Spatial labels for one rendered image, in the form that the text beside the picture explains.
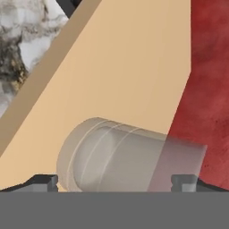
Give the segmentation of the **clear glass cup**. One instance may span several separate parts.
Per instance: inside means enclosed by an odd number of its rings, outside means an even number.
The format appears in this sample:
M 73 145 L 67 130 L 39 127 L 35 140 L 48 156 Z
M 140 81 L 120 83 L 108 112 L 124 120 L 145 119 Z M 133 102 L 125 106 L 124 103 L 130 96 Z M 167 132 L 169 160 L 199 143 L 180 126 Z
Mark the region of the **clear glass cup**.
M 205 145 L 102 118 L 78 124 L 56 163 L 67 191 L 169 191 L 174 174 L 199 175 Z

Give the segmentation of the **beige cabinet panel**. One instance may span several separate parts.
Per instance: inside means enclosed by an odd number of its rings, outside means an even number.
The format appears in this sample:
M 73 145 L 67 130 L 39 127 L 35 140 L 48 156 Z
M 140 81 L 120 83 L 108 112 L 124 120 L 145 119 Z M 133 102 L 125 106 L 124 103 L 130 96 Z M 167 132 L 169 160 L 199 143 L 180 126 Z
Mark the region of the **beige cabinet panel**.
M 90 117 L 168 133 L 191 72 L 191 0 L 82 0 L 0 118 L 0 188 L 52 174 Z

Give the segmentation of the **black fitting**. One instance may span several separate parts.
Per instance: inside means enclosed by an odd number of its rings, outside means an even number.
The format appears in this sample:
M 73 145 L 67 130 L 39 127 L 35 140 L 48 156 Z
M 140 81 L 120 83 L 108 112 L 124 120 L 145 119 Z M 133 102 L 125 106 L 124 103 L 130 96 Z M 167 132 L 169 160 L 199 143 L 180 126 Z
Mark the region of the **black fitting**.
M 72 16 L 81 1 L 82 0 L 56 0 L 68 18 Z

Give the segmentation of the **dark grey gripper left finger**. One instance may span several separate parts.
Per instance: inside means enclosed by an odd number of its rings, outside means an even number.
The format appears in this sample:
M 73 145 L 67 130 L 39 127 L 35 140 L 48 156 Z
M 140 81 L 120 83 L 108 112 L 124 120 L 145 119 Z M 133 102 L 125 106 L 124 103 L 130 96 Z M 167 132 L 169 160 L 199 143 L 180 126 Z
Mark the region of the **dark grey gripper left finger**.
M 56 174 L 35 174 L 28 181 L 2 189 L 0 192 L 58 192 L 57 184 Z

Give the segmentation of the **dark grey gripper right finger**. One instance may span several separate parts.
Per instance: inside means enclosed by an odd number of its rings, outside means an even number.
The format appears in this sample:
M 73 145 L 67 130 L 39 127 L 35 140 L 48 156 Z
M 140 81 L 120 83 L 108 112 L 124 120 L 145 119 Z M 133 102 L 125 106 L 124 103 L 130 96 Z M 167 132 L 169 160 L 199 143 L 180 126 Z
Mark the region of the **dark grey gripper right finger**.
M 229 190 L 205 183 L 195 174 L 173 174 L 171 192 L 229 192 Z

